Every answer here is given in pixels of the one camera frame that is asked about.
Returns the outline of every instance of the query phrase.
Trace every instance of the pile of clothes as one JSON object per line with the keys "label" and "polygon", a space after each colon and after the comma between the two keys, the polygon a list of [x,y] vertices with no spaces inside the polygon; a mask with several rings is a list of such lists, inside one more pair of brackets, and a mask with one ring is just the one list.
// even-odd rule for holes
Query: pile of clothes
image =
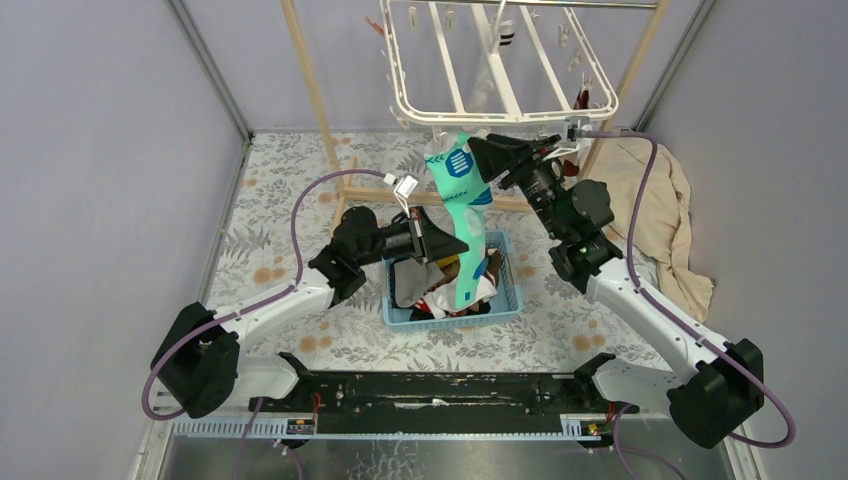
{"label": "pile of clothes", "polygon": [[448,257],[420,265],[415,260],[402,260],[392,265],[394,291],[392,300],[397,308],[411,308],[410,320],[433,320],[489,313],[489,298],[498,293],[500,269],[504,259],[497,249],[486,251],[478,269],[477,296],[470,305],[456,308],[456,279],[459,257]]}

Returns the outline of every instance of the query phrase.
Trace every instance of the white drying rack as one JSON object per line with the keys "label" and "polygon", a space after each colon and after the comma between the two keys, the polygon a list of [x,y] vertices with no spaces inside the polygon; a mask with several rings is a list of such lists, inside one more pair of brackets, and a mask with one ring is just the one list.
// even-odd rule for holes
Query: white drying rack
{"label": "white drying rack", "polygon": [[[403,63],[401,61],[401,47],[398,44],[398,35],[396,34],[397,30],[395,28],[395,20],[392,9],[392,4],[398,3],[409,5],[415,2],[412,2],[410,0],[380,0],[380,6],[383,14],[383,25],[385,26],[384,36],[386,39],[386,47],[388,49],[388,54],[386,56],[389,60],[389,67],[391,69],[391,82],[394,90],[395,104],[397,105],[397,110],[391,108],[391,111],[393,114],[395,114],[396,118],[398,118],[398,121],[400,122],[401,126],[406,126],[406,122],[404,120],[419,125],[429,125],[438,127],[490,127],[550,124],[563,125],[566,120],[575,116],[587,118],[591,121],[606,120],[613,116],[618,110],[618,96],[616,95],[615,90],[613,89],[609,79],[604,73],[600,62],[595,56],[595,52],[592,50],[592,46],[586,39],[586,34],[583,32],[583,28],[580,26],[580,22],[577,20],[577,15],[575,15],[574,10],[572,8],[558,8],[558,10],[562,10],[562,13],[564,14],[564,19],[568,25],[565,31],[569,32],[568,35],[573,35],[577,39],[578,45],[580,47],[580,50],[575,53],[576,56],[572,58],[582,59],[582,61],[588,63],[588,66],[591,69],[591,78],[597,81],[597,86],[600,88],[601,94],[603,96],[603,101],[600,104],[597,104],[597,106],[594,108],[586,110],[573,110],[571,108],[573,102],[570,102],[568,98],[566,98],[565,93],[562,90],[561,82],[555,73],[554,67],[551,65],[551,61],[548,58],[547,53],[545,52],[545,48],[542,46],[541,40],[539,39],[539,33],[536,30],[535,21],[533,18],[533,13],[535,12],[531,12],[530,10],[530,8],[535,7],[528,8],[527,5],[523,4],[535,4],[538,2],[500,0],[497,14],[495,16],[494,22],[492,22],[491,24],[489,23],[486,11],[482,3],[469,3],[467,7],[470,10],[470,13],[474,19],[474,26],[477,29],[477,33],[480,37],[481,46],[483,48],[483,51],[485,52],[484,58],[491,72],[494,90],[500,97],[501,105],[504,106],[504,109],[506,111],[504,113],[481,113],[466,111],[466,108],[463,104],[462,96],[459,93],[459,84],[456,79],[456,71],[454,70],[453,62],[451,61],[447,41],[445,40],[445,32],[442,28],[442,21],[439,15],[439,11],[436,8],[435,2],[428,2],[429,13],[433,18],[433,29],[435,31],[436,40],[439,45],[439,53],[442,59],[442,64],[444,66],[444,72],[447,77],[447,83],[450,88],[451,100],[453,101],[455,110],[452,112],[421,111],[412,106],[409,101],[409,95],[407,93],[406,73],[403,69]],[[547,77],[547,80],[550,83],[554,95],[557,99],[557,103],[559,104],[559,109],[557,110],[548,112],[527,113],[522,111],[521,106],[519,105],[518,100],[516,99],[512,84],[509,80],[509,76],[506,73],[504,61],[501,58],[501,52],[499,48],[499,32],[501,31],[501,20],[503,18],[503,12],[507,4],[518,4],[517,6],[521,15],[521,20],[523,21],[524,27],[527,29],[527,33],[533,46],[533,51],[536,54],[542,71],[544,72],[545,77]],[[453,10],[450,10],[451,15],[459,13],[461,13],[461,11],[454,12]]]}
{"label": "white drying rack", "polygon": [[[386,56],[390,59],[391,76],[393,77],[392,85],[397,106],[396,118],[398,118],[402,122],[413,122],[420,125],[429,125],[434,129],[434,133],[436,133],[438,132],[437,129],[441,128],[442,126],[543,126],[546,124],[562,123],[566,121],[566,119],[568,119],[569,117],[574,116],[580,116],[584,118],[588,117],[591,120],[603,121],[600,126],[600,129],[611,130],[614,125],[613,122],[615,121],[615,115],[618,106],[620,102],[623,102],[625,100],[627,94],[630,91],[633,79],[636,77],[636,73],[639,71],[639,67],[642,64],[642,60],[644,59],[645,54],[647,53],[648,48],[650,47],[651,41],[653,40],[654,34],[656,33],[657,28],[659,27],[659,23],[662,20],[666,9],[668,8],[670,0],[655,0],[656,3],[639,3],[640,0],[634,0],[632,2],[616,0],[405,0],[406,2],[429,4],[428,7],[431,15],[434,15],[433,12],[436,11],[436,3],[464,5],[470,8],[471,14],[474,17],[475,26],[480,36],[483,51],[486,52],[485,61],[487,62],[488,67],[493,74],[492,80],[494,84],[494,91],[500,97],[501,103],[504,106],[505,110],[505,112],[502,113],[482,114],[466,112],[465,108],[463,107],[462,99],[459,95],[459,89],[457,87],[456,73],[454,72],[453,65],[450,61],[450,55],[447,52],[447,47],[444,39],[444,32],[441,31],[441,20],[438,18],[437,14],[433,19],[433,24],[436,31],[437,39],[439,40],[439,51],[442,56],[442,63],[444,65],[445,75],[447,76],[448,85],[451,90],[451,99],[453,101],[455,111],[423,112],[416,110],[409,104],[408,97],[406,94],[407,92],[404,78],[405,75],[403,73],[403,67],[401,65],[400,56],[398,53],[398,46],[396,43],[396,38],[394,36],[394,32],[396,32],[396,30],[394,29],[394,23],[390,12],[391,9],[389,8],[390,3],[398,2],[400,0],[379,1],[383,15],[383,29],[386,33],[386,44],[389,52]],[[510,6],[518,6],[519,8],[521,8],[522,20],[524,21],[525,25],[527,26],[528,32],[530,33],[531,42],[536,47],[536,51],[538,53],[538,60],[541,63],[542,69],[554,89],[554,94],[556,96],[560,110],[550,112],[525,113],[522,112],[520,106],[518,105],[518,102],[515,99],[515,94],[512,91],[512,86],[509,84],[509,78],[507,77],[506,72],[504,70],[503,61],[500,58],[500,54],[498,52],[496,44],[496,41],[498,40],[498,29],[501,25],[501,18],[507,4],[509,4]],[[304,80],[306,81],[306,86],[309,91],[310,100],[312,102],[312,109],[315,113],[315,120],[318,123],[318,127],[321,131],[321,137],[324,142],[324,149],[327,153],[327,159],[330,163],[331,169],[333,171],[339,171],[341,169],[341,166],[339,164],[339,159],[336,154],[335,146],[333,144],[333,137],[330,133],[329,122],[327,121],[327,114],[324,109],[324,102],[321,97],[320,90],[318,88],[318,82],[315,78],[315,71],[312,68],[312,62],[310,60],[309,52],[307,49],[307,42],[303,35],[303,30],[301,29],[300,20],[297,16],[297,11],[294,7],[294,0],[280,0],[280,5],[282,6],[283,13],[285,14],[286,24],[289,28],[289,34],[294,45],[295,53],[297,54],[298,62],[300,63],[301,71],[303,72]],[[489,20],[487,19],[485,14],[485,5],[496,5],[498,7],[494,22],[491,25],[489,24]],[[565,20],[569,25],[569,29],[571,31],[570,33],[572,35],[575,35],[575,37],[578,39],[578,42],[583,52],[582,55],[585,55],[583,58],[587,61],[587,64],[591,66],[592,75],[598,82],[600,91],[605,97],[604,101],[602,101],[602,104],[600,106],[594,107],[590,110],[575,111],[571,109],[571,104],[568,102],[568,98],[562,92],[559,80],[553,72],[550,59],[548,59],[547,55],[544,52],[544,49],[541,48],[541,44],[538,39],[538,32],[536,32],[535,26],[533,25],[531,8],[536,7],[556,7],[562,9],[562,11],[564,12]],[[589,45],[589,42],[586,39],[582,27],[580,27],[580,24],[577,21],[577,17],[574,14],[574,9],[577,8],[614,8],[652,11],[651,17],[646,23],[644,29],[642,30],[641,37],[634,47],[633,54],[630,57],[630,61],[628,62],[627,67],[624,70],[624,75],[622,76],[621,81],[616,88],[612,88],[609,79],[606,77],[605,74],[603,74],[603,69],[601,68],[600,63],[597,61],[597,58],[595,57],[594,52],[592,51],[591,46]],[[586,160],[581,166],[581,177],[586,177],[588,175],[595,159],[597,158],[598,152],[600,151],[600,146],[601,140],[596,140],[593,142],[592,147],[590,148],[589,153],[586,157]],[[351,158],[351,164],[348,168],[355,167],[356,157],[353,156]],[[390,189],[354,186],[351,183],[351,178],[349,175],[344,179],[342,179],[341,177],[337,177],[336,187],[339,192],[339,202],[336,208],[335,225],[337,225],[339,220],[341,219],[341,215],[345,210],[345,205],[348,200],[376,201],[389,203],[395,202],[395,196]],[[415,205],[442,204],[442,199],[437,192],[414,192],[409,197],[408,201],[410,204]],[[526,200],[524,200],[524,198],[522,198],[521,196],[495,196],[494,208],[500,210],[517,210],[525,212],[532,211],[530,205],[528,205]]]}

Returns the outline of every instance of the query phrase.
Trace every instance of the robotic arm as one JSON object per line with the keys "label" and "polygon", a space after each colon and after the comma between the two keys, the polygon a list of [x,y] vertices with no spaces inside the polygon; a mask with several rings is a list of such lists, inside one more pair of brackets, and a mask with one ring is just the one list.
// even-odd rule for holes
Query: robotic arm
{"label": "robotic arm", "polygon": [[[613,355],[600,354],[574,372],[575,379],[604,402],[632,403],[668,415],[698,445],[715,446],[759,410],[763,395],[724,360],[702,348],[701,342],[723,346],[759,379],[763,377],[762,354],[747,340],[728,342],[656,289],[643,287],[701,335],[693,339],[634,290],[621,251],[600,230],[613,220],[606,185],[583,180],[566,190],[555,172],[557,166],[561,171],[561,164],[547,158],[559,140],[558,135],[525,141],[492,134],[485,140],[471,138],[469,147],[483,180],[501,177],[499,186],[504,189],[518,185],[550,238],[560,241],[549,251],[559,276],[618,314],[672,369],[629,365]],[[371,210],[351,208],[330,244],[308,263],[295,290],[285,295],[290,286],[279,286],[222,309],[219,314],[235,314],[234,318],[180,348],[165,363],[159,379],[192,418],[211,413],[228,399],[242,403],[268,397],[294,402],[295,397],[303,397],[295,395],[295,387],[309,372],[299,362],[293,364],[290,356],[246,355],[260,339],[287,322],[320,313],[349,298],[365,282],[363,265],[408,257],[423,263],[467,249],[436,227],[422,207],[411,207],[408,216],[400,214],[383,228],[377,226]],[[215,313],[199,303],[184,308],[153,364],[177,340],[211,322]]]}

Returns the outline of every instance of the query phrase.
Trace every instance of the camera mounted on robot wrist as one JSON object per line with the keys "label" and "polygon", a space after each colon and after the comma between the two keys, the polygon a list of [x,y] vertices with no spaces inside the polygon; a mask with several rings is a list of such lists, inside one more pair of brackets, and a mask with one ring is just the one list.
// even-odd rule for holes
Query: camera mounted on robot wrist
{"label": "camera mounted on robot wrist", "polygon": [[566,189],[562,162],[546,159],[561,138],[523,140],[492,133],[470,138],[468,146],[484,182],[500,178],[501,189],[521,189],[550,238],[561,242],[548,251],[557,274],[586,293],[589,277],[622,254],[601,232],[615,218],[606,184],[581,180]]}

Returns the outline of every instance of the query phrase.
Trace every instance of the gray floor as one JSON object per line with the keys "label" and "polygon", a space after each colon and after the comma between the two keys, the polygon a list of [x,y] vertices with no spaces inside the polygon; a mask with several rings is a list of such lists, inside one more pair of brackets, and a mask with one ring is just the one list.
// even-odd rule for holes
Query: gray floor
{"label": "gray floor", "polygon": [[[623,443],[658,453],[672,461],[688,480],[732,479],[723,445],[705,450],[683,438],[669,420],[625,419]],[[162,480],[232,478],[237,439],[175,437],[166,456]],[[240,477],[245,480],[296,479],[290,456],[270,440],[248,440]],[[441,479],[626,479],[615,453],[589,455],[576,443],[551,441],[328,441],[314,440],[297,450],[306,479],[441,480]],[[662,464],[630,455],[643,479],[672,480]]]}

